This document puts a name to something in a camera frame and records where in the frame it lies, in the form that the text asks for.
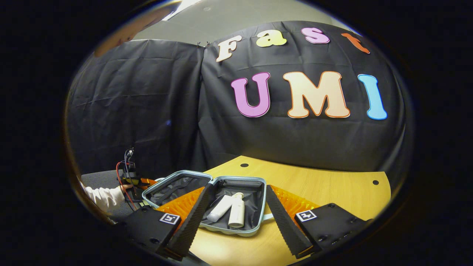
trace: pump bottle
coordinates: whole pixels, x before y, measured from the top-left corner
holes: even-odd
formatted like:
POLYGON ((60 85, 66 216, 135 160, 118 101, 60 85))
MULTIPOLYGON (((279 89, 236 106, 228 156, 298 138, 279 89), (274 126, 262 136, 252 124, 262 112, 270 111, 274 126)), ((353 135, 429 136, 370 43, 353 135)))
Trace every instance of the pump bottle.
POLYGON ((233 204, 230 211, 228 226, 240 228, 245 225, 245 202, 243 201, 243 193, 237 192, 232 196, 233 204))

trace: orange textured pad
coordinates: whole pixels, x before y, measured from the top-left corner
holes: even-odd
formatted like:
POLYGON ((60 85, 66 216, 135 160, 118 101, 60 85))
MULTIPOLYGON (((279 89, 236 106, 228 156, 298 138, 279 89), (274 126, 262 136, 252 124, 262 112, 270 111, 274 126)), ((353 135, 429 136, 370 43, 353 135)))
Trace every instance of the orange textured pad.
POLYGON ((156 210, 165 212, 165 213, 170 213, 174 215, 179 215, 181 217, 181 223, 179 226, 176 228, 176 231, 179 230, 181 227, 182 223, 185 221, 189 213, 191 212, 192 208, 194 207, 195 203, 197 202, 197 199, 199 198, 202 190, 204 190, 204 187, 197 188, 194 191, 191 191, 187 194, 184 194, 180 196, 177 199, 174 199, 163 206, 157 208, 156 210))
POLYGON ((294 217, 296 216, 296 213, 300 213, 303 211, 307 210, 312 210, 315 208, 320 207, 319 205, 310 202, 302 197, 299 197, 298 195, 292 194, 290 192, 287 192, 284 189, 275 187, 273 185, 270 185, 276 196, 278 197, 279 201, 281 202, 282 206, 286 210, 286 212, 289 214, 291 217, 292 221, 297 225, 297 227, 300 228, 299 224, 296 222, 294 217))

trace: lotion bottle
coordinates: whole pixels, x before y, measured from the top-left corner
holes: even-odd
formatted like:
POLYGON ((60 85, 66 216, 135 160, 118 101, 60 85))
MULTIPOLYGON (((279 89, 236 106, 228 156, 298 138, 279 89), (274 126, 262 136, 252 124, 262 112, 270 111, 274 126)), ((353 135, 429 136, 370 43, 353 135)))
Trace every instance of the lotion bottle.
POLYGON ((207 215, 207 219, 212 222, 218 221, 230 209, 234 200, 235 198, 224 195, 219 204, 207 215))
POLYGON ((228 226, 240 228, 245 225, 245 202, 243 201, 243 193, 237 192, 232 196, 233 204, 230 211, 228 226))

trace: red cable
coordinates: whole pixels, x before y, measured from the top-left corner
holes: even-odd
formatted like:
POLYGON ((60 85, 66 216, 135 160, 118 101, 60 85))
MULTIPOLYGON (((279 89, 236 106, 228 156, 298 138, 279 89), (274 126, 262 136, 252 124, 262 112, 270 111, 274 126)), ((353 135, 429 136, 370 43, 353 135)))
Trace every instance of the red cable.
POLYGON ((120 180, 120 175, 118 174, 118 166, 119 166, 121 163, 122 163, 122 162, 117 163, 117 167, 116 167, 116 169, 117 169, 118 182, 120 182, 120 185, 122 186, 122 187, 121 187, 122 190, 125 191, 126 196, 127 196, 128 199, 130 200, 130 202, 131 202, 131 204, 133 205, 133 207, 135 207, 135 210, 137 210, 137 208, 136 208, 136 206, 135 206, 135 203, 133 203, 133 201, 131 200, 130 196, 128 195, 128 193, 126 192, 126 190, 123 188, 122 181, 120 180))

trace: black cloth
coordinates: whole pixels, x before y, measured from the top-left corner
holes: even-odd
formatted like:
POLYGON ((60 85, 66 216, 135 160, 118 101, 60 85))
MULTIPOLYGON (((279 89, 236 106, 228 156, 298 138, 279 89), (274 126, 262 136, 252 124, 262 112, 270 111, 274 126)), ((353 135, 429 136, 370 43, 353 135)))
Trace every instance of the black cloth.
POLYGON ((407 88, 391 63, 367 39, 335 26, 305 21, 273 22, 243 29, 207 48, 164 40, 124 43, 78 71, 68 101, 70 143, 81 172, 113 169, 135 147, 138 173, 147 178, 177 170, 205 171, 239 155, 296 166, 343 171, 385 171, 394 189, 412 155, 413 111, 407 88), (330 38, 312 44, 301 29, 316 27, 330 38), (259 47, 259 32, 277 29, 284 45, 259 47), (357 49, 350 33, 369 49, 357 49), (242 40, 232 56, 216 62, 218 44, 242 40), (291 118, 289 83, 301 71, 318 86, 322 72, 341 74, 350 116, 291 118), (269 111, 242 115, 231 82, 247 78, 248 103, 259 96, 251 77, 269 72, 269 111), (369 100, 359 74, 377 78, 387 119, 367 116, 369 100))
POLYGON ((197 134, 203 48, 165 40, 91 56, 73 81, 67 129, 82 174, 115 168, 133 146, 139 174, 187 168, 197 134))
POLYGON ((202 63, 202 86, 199 104, 199 135, 209 168, 239 155, 296 166, 343 171, 385 171, 392 188, 405 174, 413 140, 412 107, 406 106, 406 87, 391 64, 367 39, 350 33, 369 49, 358 50, 342 33, 348 31, 332 25, 305 22, 273 22, 237 31, 205 49, 202 63), (312 44, 301 34, 305 27, 316 27, 329 37, 327 44, 312 44), (287 42, 284 45, 259 47, 259 32, 276 29, 287 42), (232 56, 216 62, 218 44, 241 35, 232 56), (310 110, 305 118, 291 118, 289 83, 283 74, 305 73, 318 86, 322 72, 341 74, 341 85, 350 116, 330 118, 316 116, 310 110), (236 105, 231 82, 247 78, 248 103, 257 105, 259 96, 253 75, 269 72, 271 105, 257 118, 243 116, 236 105), (369 100, 359 74, 377 78, 387 119, 367 116, 369 100))

